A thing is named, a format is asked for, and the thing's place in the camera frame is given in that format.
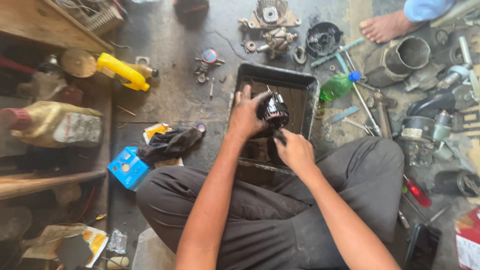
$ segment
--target bottle label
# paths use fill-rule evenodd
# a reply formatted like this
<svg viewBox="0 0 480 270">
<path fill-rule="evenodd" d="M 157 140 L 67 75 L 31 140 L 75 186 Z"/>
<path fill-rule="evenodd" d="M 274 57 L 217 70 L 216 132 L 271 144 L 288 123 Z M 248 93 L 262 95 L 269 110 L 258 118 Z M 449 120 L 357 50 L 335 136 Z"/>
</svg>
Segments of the bottle label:
<svg viewBox="0 0 480 270">
<path fill-rule="evenodd" d="M 102 131 L 100 117 L 89 116 L 74 112 L 65 114 L 65 117 L 53 133 L 53 138 L 61 143 L 79 141 L 99 142 Z"/>
</svg>

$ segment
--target person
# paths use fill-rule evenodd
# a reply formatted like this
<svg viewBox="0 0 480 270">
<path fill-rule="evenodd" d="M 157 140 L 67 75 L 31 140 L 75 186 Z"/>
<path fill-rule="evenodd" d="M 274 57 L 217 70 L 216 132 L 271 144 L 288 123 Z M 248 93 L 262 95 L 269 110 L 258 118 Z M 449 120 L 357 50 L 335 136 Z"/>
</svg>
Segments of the person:
<svg viewBox="0 0 480 270">
<path fill-rule="evenodd" d="M 362 34 L 383 43 L 417 30 L 449 10 L 455 0 L 407 0 L 402 10 L 360 22 Z"/>
<path fill-rule="evenodd" d="M 280 158 L 297 176 L 274 191 L 234 181 L 247 140 L 266 127 L 256 111 L 269 93 L 235 95 L 228 131 L 210 172 L 182 166 L 150 172 L 138 206 L 176 253 L 177 270 L 399 270 L 392 241 L 404 158 L 393 141 L 364 137 L 315 162 L 302 135 L 282 130 Z"/>
</svg>

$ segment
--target plastic bag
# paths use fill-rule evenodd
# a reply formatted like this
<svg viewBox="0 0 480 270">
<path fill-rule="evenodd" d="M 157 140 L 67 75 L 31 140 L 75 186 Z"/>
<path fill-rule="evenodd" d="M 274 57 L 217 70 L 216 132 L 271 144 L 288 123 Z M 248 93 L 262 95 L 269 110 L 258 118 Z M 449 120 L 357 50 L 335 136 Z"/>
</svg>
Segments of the plastic bag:
<svg viewBox="0 0 480 270">
<path fill-rule="evenodd" d="M 175 253 L 149 228 L 138 236 L 132 270 L 174 270 L 175 259 Z"/>
<path fill-rule="evenodd" d="M 113 229 L 107 250 L 125 254 L 127 252 L 127 236 L 122 234 L 118 229 Z"/>
</svg>

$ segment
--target concrete floor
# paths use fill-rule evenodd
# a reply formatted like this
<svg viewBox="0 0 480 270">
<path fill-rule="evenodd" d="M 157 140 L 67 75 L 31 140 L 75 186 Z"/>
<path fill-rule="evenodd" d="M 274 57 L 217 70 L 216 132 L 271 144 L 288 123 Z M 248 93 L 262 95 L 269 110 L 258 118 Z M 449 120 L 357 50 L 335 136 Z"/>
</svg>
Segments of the concrete floor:
<svg viewBox="0 0 480 270">
<path fill-rule="evenodd" d="M 403 7 L 402 1 L 394 0 L 289 0 L 289 6 L 294 13 L 303 19 L 300 27 L 291 28 L 291 32 L 299 34 L 294 43 L 304 44 L 307 29 L 316 22 L 329 21 L 336 24 L 345 34 L 343 40 L 349 43 L 361 36 L 358 24 L 363 19 L 396 11 Z M 117 85 L 114 91 L 114 105 L 122 106 L 136 113 L 131 116 L 118 109 L 114 109 L 112 157 L 115 157 L 126 146 L 139 146 L 143 143 L 142 129 L 158 122 L 168 123 L 173 127 L 178 125 L 195 126 L 203 122 L 207 126 L 206 136 L 200 145 L 183 157 L 186 166 L 208 170 L 213 164 L 219 150 L 221 140 L 228 123 L 228 106 L 233 90 L 235 89 L 237 68 L 241 61 L 247 60 L 275 67 L 292 69 L 312 73 L 324 83 L 334 74 L 328 66 L 337 65 L 335 60 L 325 63 L 314 70 L 310 69 L 313 58 L 309 56 L 306 65 L 295 65 L 290 56 L 270 61 L 264 54 L 246 54 L 241 42 L 255 40 L 257 44 L 264 44 L 260 36 L 244 36 L 239 30 L 237 19 L 250 17 L 256 1 L 210 0 L 210 9 L 205 18 L 196 18 L 193 22 L 183 21 L 174 13 L 170 1 L 146 2 L 135 4 L 126 1 L 129 12 L 128 19 L 119 27 L 117 44 L 128 45 L 130 49 L 117 49 L 117 57 L 121 60 L 133 62 L 135 56 L 147 56 L 151 59 L 151 66 L 160 70 L 160 77 L 151 80 L 148 92 L 137 92 Z M 422 36 L 427 41 L 431 39 L 428 26 L 422 27 L 415 35 Z M 351 50 L 355 65 L 361 71 L 363 62 L 368 54 L 377 45 L 369 41 Z M 196 67 L 195 57 L 199 57 L 205 48 L 212 47 L 219 53 L 219 58 L 226 64 L 213 69 L 209 77 L 216 78 L 213 99 L 209 99 L 210 85 L 201 86 L 195 82 L 196 76 L 192 69 Z M 221 84 L 218 79 L 227 77 Z M 390 117 L 402 113 L 410 103 L 421 99 L 424 93 L 404 93 L 402 85 L 390 87 L 384 93 L 396 98 L 398 108 L 390 111 Z M 365 97 L 371 92 L 361 89 Z M 319 106 L 319 113 L 326 119 L 343 109 L 358 104 L 358 99 L 352 94 L 328 104 Z M 356 121 L 366 118 L 362 111 L 352 116 Z M 122 129 L 117 129 L 123 123 L 129 123 Z M 393 129 L 399 129 L 398 123 L 392 123 Z M 329 129 L 321 127 L 321 121 L 315 121 L 311 142 L 315 147 L 315 154 L 321 155 L 329 150 L 364 136 L 364 133 L 350 125 L 333 125 Z M 237 175 L 244 172 L 240 167 Z M 135 203 L 135 193 L 126 190 L 111 177 L 110 191 L 110 230 L 120 229 L 128 235 L 127 256 L 133 260 L 138 235 L 147 228 L 146 220 L 142 217 Z M 264 184 L 265 179 L 259 179 L 256 184 Z M 454 242 L 454 222 L 462 213 L 473 208 L 464 199 L 433 196 L 433 206 L 422 209 L 427 217 L 433 216 L 447 203 L 452 208 L 441 216 L 434 227 L 444 233 L 440 250 L 433 269 L 460 269 L 456 260 Z M 401 203 L 401 210 L 411 224 L 420 222 L 419 217 L 409 207 Z M 388 244 L 390 251 L 400 265 L 405 257 L 408 236 L 400 225 L 397 226 L 394 243 Z"/>
</svg>

